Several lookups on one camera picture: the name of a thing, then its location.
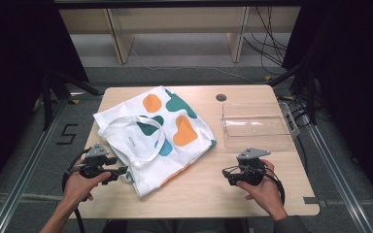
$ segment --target wooden table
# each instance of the wooden table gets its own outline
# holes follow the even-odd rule
[[[114,87],[105,92],[99,112],[141,94],[148,87]],[[250,217],[267,216],[255,201],[247,201],[246,191],[230,186],[221,170],[237,165],[236,156],[242,149],[227,149],[222,136],[222,106],[235,103],[278,104],[269,85],[203,85],[167,86],[176,92],[211,127],[217,138],[214,148],[194,164],[171,179],[159,190],[140,199],[132,184],[121,180],[98,185],[92,190],[93,201],[80,205],[83,218],[188,218],[188,217]],[[224,94],[226,100],[217,100]],[[94,122],[86,148],[100,142],[99,127]],[[292,144],[286,150],[273,151],[264,157],[276,167],[276,174],[286,190],[285,207],[289,215],[314,216],[319,206],[305,204],[303,197],[314,197],[299,155]]]

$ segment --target teal spot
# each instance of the teal spot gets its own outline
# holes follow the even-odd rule
[[[154,116],[154,120],[156,120],[160,125],[163,125],[163,117],[162,116]],[[145,124],[141,122],[136,122],[139,126],[139,128],[142,130],[142,132],[147,135],[151,136],[158,128],[156,126]]]
[[[172,152],[172,145],[171,145],[171,143],[168,140],[165,139],[165,142],[163,143],[162,148],[159,151],[159,155],[161,155],[161,156],[167,156],[171,152]]]
[[[213,148],[213,147],[215,146],[216,143],[217,143],[216,140],[211,140],[210,149]]]
[[[166,109],[169,112],[177,112],[179,110],[186,110],[186,113],[191,118],[197,118],[196,113],[190,108],[190,106],[181,99],[178,95],[171,93],[168,89],[165,89],[166,93],[168,94],[171,99],[166,103]]]

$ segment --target gray floor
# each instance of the gray floor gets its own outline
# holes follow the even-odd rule
[[[254,42],[251,35],[246,36]],[[277,34],[276,38],[285,44],[289,34]],[[115,57],[114,47],[109,35],[76,35],[73,37],[76,48],[85,66],[90,83],[98,89],[109,86],[130,85],[172,85],[172,84],[245,84],[262,83],[269,72],[280,74],[285,72],[276,64],[254,52],[244,44],[239,63],[232,63],[224,34],[162,34],[139,35],[133,45],[133,52],[127,64],[119,65]],[[288,95],[291,80],[274,88],[277,96]],[[81,92],[70,86],[74,93]],[[51,128],[51,133],[38,153],[36,167],[31,171],[30,180],[22,191],[22,197],[13,213],[9,213],[8,221],[3,224],[6,232],[37,232],[46,220],[62,195],[61,177],[71,159],[84,146],[90,127],[93,123],[92,114],[96,113],[102,96],[78,95],[71,99],[76,102],[59,102],[53,104],[59,110],[59,116]],[[290,103],[294,110],[295,103]],[[43,135],[43,106],[38,105],[25,129],[23,137],[17,146],[4,171],[0,176],[0,211],[11,196],[18,178],[24,174],[25,165],[30,162],[32,154],[37,154],[35,146],[40,144]],[[342,135],[325,108],[317,112],[317,127],[314,130],[322,135],[330,156],[336,162],[342,177],[348,184],[353,197],[356,198],[362,213],[367,217],[366,224],[373,231],[373,188],[362,173],[359,165],[351,161],[351,152]],[[71,137],[62,137],[65,125],[70,125],[65,131],[76,135],[72,144]],[[311,185],[321,203],[321,212],[317,216],[303,217],[304,223],[311,232],[364,232],[359,221],[351,212],[351,206],[346,202],[340,191],[338,182],[328,170],[322,154],[313,139],[311,126],[301,127],[300,142],[305,149],[306,158],[299,145],[300,157],[306,168]],[[86,232],[102,232],[106,219],[86,219]],[[273,232],[272,221],[268,217],[253,217],[248,219],[250,232]],[[69,220],[64,232],[79,232],[78,224]]]

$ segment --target white tote bag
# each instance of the white tote bag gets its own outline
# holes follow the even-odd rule
[[[94,117],[99,136],[129,166],[139,197],[164,185],[217,142],[205,121],[164,86]]]

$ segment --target clear plastic container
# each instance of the clear plastic container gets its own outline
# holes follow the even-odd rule
[[[299,133],[286,103],[222,106],[226,148],[285,150]]]

